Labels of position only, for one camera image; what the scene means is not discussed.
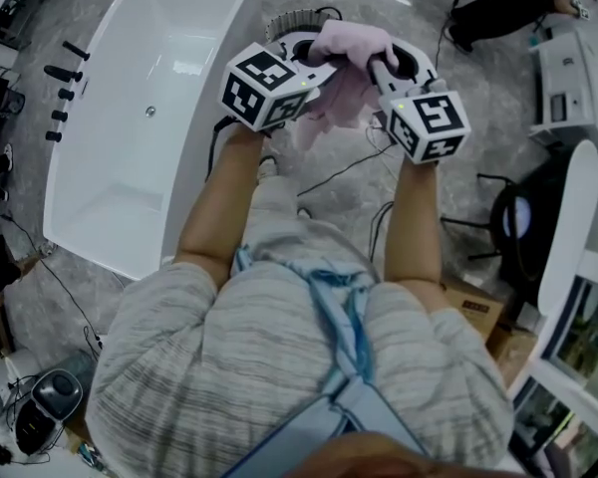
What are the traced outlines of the light blue chest harness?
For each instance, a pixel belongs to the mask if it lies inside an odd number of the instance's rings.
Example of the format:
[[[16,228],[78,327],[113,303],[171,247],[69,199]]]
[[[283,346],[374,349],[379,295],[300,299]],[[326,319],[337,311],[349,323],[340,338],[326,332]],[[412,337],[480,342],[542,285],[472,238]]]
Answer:
[[[333,364],[316,397],[295,411],[221,478],[283,478],[326,442],[379,432],[426,456],[425,447],[375,386],[364,319],[374,277],[358,264],[305,259],[279,263],[307,286],[327,323]]]

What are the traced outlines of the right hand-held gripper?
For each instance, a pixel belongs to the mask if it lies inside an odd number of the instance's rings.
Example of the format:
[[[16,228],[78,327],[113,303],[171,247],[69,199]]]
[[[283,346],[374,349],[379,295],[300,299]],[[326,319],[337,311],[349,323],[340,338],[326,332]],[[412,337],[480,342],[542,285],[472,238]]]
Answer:
[[[399,61],[395,71],[381,55],[373,55],[368,71],[387,116],[386,133],[414,164],[438,162],[455,155],[471,134],[462,101],[451,91],[428,55],[411,43],[394,38],[393,52]],[[395,93],[393,75],[415,86]]]

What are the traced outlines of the pink cloth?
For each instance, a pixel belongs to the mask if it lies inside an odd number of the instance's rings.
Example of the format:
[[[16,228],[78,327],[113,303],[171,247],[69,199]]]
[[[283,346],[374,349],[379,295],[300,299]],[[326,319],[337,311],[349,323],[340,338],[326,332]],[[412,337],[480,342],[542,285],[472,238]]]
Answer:
[[[308,105],[308,112],[297,120],[294,144],[302,152],[333,127],[355,128],[366,106],[376,109],[379,93],[368,70],[370,59],[383,55],[388,65],[397,68],[392,37],[375,26],[340,20],[328,20],[307,54],[310,66],[319,67],[332,60],[340,68],[320,96]]]

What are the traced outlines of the white oval tabletop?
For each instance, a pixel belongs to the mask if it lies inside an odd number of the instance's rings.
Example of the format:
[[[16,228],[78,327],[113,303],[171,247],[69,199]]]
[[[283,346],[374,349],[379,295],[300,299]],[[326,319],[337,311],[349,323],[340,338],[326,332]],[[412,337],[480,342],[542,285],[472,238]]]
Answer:
[[[585,251],[598,203],[598,150],[590,140],[573,149],[537,308],[548,317],[563,308]]]

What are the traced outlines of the labelled cardboard box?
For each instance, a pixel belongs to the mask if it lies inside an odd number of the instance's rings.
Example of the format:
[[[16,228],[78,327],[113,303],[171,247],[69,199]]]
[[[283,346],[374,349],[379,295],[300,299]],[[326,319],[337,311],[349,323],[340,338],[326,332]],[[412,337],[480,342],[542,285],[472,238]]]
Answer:
[[[452,276],[443,276],[442,286],[450,305],[463,314],[486,342],[502,314],[504,303]]]

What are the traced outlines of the white bathtub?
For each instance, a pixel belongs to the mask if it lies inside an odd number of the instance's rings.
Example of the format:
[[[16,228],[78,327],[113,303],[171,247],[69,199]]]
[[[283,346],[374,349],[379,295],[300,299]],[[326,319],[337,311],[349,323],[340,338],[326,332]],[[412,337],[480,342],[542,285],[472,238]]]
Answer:
[[[171,257],[216,147],[227,63],[261,0],[114,0],[58,125],[44,236],[132,280]]]

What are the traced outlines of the person's left forearm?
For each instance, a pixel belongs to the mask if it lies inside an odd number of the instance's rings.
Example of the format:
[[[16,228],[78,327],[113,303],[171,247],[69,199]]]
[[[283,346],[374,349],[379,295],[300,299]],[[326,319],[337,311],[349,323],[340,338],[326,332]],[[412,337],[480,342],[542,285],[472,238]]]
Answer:
[[[264,136],[236,127],[193,204],[179,237],[174,260],[201,267],[215,285],[229,278],[257,184]]]

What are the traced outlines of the woven laundry basket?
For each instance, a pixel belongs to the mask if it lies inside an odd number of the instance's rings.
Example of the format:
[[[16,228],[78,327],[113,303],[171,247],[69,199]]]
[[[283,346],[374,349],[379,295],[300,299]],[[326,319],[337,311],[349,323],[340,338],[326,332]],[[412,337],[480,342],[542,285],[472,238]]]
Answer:
[[[328,20],[342,21],[343,15],[332,6],[288,11],[273,18],[267,24],[265,38],[268,43],[273,43],[290,33],[320,32]]]

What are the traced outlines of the white window frame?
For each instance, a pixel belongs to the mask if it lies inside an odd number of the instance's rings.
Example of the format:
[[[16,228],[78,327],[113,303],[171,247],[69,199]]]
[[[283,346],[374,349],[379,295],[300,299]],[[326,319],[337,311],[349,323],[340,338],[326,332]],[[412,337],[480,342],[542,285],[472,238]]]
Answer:
[[[598,252],[546,268],[537,302],[537,341],[509,390],[509,451],[536,478],[598,478]]]

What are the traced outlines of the plain cardboard box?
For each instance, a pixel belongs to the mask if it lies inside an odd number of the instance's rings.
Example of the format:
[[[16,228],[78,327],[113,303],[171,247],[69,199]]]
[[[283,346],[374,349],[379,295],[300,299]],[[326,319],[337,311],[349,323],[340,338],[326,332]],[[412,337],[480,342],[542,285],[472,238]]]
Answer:
[[[537,335],[508,321],[498,322],[486,341],[504,385],[510,388],[526,364],[537,342]]]

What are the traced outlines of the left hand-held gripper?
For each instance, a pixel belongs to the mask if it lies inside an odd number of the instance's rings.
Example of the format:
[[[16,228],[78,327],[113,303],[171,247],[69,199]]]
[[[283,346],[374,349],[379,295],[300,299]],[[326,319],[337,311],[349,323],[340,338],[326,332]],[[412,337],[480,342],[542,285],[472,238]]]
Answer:
[[[222,79],[222,107],[253,131],[270,129],[297,119],[306,104],[320,95],[340,69],[338,62],[309,66],[315,36],[284,36],[278,43],[282,60],[253,43],[226,66]]]

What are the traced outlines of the white appliance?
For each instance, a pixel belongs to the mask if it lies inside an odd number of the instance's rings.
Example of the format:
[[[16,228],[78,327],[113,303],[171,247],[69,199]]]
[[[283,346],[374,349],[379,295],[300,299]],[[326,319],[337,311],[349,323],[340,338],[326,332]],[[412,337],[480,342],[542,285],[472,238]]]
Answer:
[[[574,29],[529,53],[537,92],[529,137],[549,150],[583,139],[598,149],[598,32]]]

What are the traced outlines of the person's grey striped shirt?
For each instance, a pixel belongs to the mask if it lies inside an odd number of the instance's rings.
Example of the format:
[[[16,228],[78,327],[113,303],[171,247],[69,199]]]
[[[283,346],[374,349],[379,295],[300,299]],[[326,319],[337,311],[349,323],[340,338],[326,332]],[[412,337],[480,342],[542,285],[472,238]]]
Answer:
[[[212,478],[313,399],[334,346],[301,259],[365,267],[332,226],[266,214],[244,237],[252,264],[216,287],[198,266],[130,285],[100,357],[86,421],[124,478]],[[369,292],[364,327],[381,394],[433,457],[489,467],[513,409],[481,335],[404,287]]]

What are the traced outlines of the person's light grey trousers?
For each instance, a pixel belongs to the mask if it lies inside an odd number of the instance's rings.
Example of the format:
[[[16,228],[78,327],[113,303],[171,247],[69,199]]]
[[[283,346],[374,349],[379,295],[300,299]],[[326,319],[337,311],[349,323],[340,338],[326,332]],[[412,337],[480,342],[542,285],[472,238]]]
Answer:
[[[368,258],[335,225],[298,214],[295,185],[279,174],[259,179],[242,243],[259,260],[324,259],[358,264],[376,274]]]

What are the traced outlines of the person's right forearm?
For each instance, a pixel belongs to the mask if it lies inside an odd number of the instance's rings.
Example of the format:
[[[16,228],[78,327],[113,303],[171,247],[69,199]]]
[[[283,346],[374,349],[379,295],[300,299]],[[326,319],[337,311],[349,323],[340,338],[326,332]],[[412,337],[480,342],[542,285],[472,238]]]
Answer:
[[[404,160],[385,243],[386,280],[431,284],[441,280],[438,224],[436,167]]]

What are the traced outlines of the tall black tub faucet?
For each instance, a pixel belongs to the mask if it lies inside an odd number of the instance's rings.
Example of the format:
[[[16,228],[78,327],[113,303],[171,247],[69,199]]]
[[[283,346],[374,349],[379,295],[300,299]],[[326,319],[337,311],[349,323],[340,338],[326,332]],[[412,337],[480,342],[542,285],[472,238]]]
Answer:
[[[87,62],[91,57],[91,55],[88,52],[83,51],[82,49],[78,48],[69,41],[64,41],[62,43],[62,47],[71,52],[72,54],[76,55],[80,59],[82,59],[84,62]]]
[[[46,65],[44,67],[44,73],[63,83],[78,83],[84,75],[82,72],[70,71],[52,65]]]

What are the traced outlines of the person's left shoe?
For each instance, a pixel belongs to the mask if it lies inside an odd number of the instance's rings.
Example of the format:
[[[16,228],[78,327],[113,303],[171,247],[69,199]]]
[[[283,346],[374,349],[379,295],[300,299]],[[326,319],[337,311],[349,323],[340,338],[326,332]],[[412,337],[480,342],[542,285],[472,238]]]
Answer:
[[[273,155],[262,156],[257,169],[256,180],[261,184],[264,180],[279,175],[277,159]]]

